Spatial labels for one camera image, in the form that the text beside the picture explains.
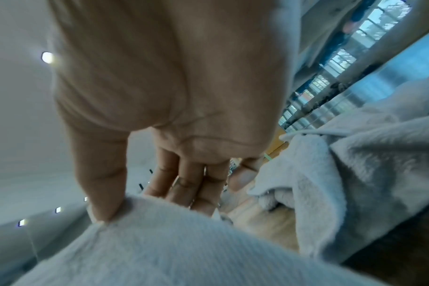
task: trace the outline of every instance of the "round light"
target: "round light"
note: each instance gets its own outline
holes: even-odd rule
[[[41,54],[41,60],[44,61],[47,64],[51,64],[54,60],[54,56],[50,52],[43,52]]]

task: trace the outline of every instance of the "floor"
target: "floor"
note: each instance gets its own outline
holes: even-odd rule
[[[283,144],[269,156],[275,158],[287,146],[288,143]],[[223,192],[219,211],[229,216],[234,227],[287,249],[298,251],[295,212],[284,206],[278,206],[270,212],[263,210],[257,200],[246,193],[253,186],[254,182],[236,193]]]

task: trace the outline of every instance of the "ceiling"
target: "ceiling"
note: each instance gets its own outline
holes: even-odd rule
[[[49,28],[46,0],[0,0],[0,224],[83,198],[41,60]],[[148,179],[153,158],[150,132],[134,134],[131,188]]]

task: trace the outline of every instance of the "hand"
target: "hand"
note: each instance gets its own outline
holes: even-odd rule
[[[147,194],[211,215],[253,180],[291,87],[299,0],[51,1],[54,93],[79,183],[108,221],[132,131],[152,127]],[[177,184],[171,188],[175,178]]]

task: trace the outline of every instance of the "towel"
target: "towel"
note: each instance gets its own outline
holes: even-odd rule
[[[281,139],[248,193],[295,209],[302,255],[341,263],[429,204],[429,78]]]
[[[380,286],[164,200],[130,197],[14,286]]]

